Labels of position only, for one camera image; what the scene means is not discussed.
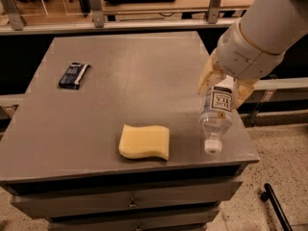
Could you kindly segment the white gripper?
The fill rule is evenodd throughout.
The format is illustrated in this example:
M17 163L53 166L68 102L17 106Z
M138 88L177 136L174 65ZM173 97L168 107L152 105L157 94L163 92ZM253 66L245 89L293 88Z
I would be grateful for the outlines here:
M204 96L206 91L233 76L232 108L238 109L254 92L254 86L272 72L283 60L284 54L270 54L258 49L244 35L237 20L219 38L217 49L209 56L201 72L197 93Z

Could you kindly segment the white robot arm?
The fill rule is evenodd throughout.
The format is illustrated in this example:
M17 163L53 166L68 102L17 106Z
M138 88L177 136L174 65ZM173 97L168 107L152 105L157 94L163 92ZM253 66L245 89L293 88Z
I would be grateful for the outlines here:
M308 33L308 0L254 0L246 13L219 38L205 64L197 93L231 76L241 106L254 85L270 74L286 51Z

